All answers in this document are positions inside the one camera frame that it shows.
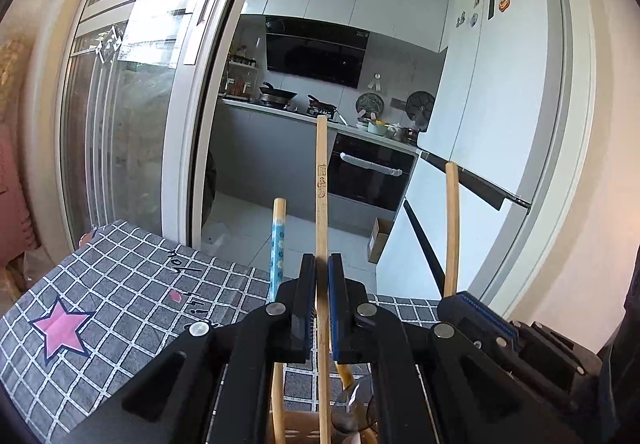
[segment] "black range hood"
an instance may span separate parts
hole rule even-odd
[[[369,31],[304,18],[265,21],[268,70],[357,88]]]

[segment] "cardboard box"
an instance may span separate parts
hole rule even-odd
[[[369,262],[372,264],[378,263],[393,225],[394,223],[391,220],[381,218],[376,218],[376,221],[373,223],[373,231],[371,232],[369,246],[367,247],[367,256],[369,257]]]

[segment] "metal screw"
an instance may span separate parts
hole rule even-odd
[[[284,303],[274,301],[273,303],[267,305],[266,310],[269,316],[279,316],[280,314],[284,314],[287,308],[284,306]]]
[[[373,316],[378,312],[378,308],[372,303],[361,303],[356,310],[358,314],[365,317]]]
[[[438,323],[434,326],[433,333],[436,334],[438,338],[449,339],[453,336],[454,330],[448,323]]]
[[[196,321],[189,327],[189,333],[192,336],[204,336],[207,332],[209,332],[209,324],[204,321]]]

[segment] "wall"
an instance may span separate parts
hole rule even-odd
[[[82,0],[14,0],[0,31],[18,29],[34,41],[19,105],[20,177],[40,242],[54,261],[69,252],[56,176],[57,101],[69,33]]]
[[[584,125],[588,150],[575,192],[566,198],[566,216],[511,317],[540,321],[597,351],[622,319],[640,244],[640,8],[634,0],[588,5],[594,72],[577,81],[593,77],[593,124]],[[587,101],[589,90],[575,97]]]
[[[380,94],[385,102],[381,119],[392,124],[412,126],[412,122],[403,110],[389,105],[391,98],[405,101],[409,94],[417,90],[425,90],[436,95],[446,55],[446,53],[432,52],[402,40],[371,33],[362,62],[358,88],[354,89],[315,79],[267,71],[266,38],[262,15],[241,16],[232,48],[235,49],[241,45],[247,47],[247,57],[257,60],[260,65],[258,85],[268,81],[276,88],[297,92],[298,95],[292,103],[299,110],[306,110],[307,95],[311,94],[322,102],[336,105],[338,112],[350,125],[355,125],[357,121],[356,99],[365,92],[375,92],[375,89],[369,89],[368,85],[373,80],[374,74],[379,73],[382,90],[377,94]],[[254,97],[259,97],[258,89]]]

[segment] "sliding glass door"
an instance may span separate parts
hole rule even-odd
[[[226,58],[213,39],[233,1],[86,0],[67,63],[60,129],[72,245],[120,218],[187,241],[186,225],[175,224],[188,217],[176,214],[184,195],[176,182],[189,180],[180,172],[191,167],[194,111],[218,48]]]

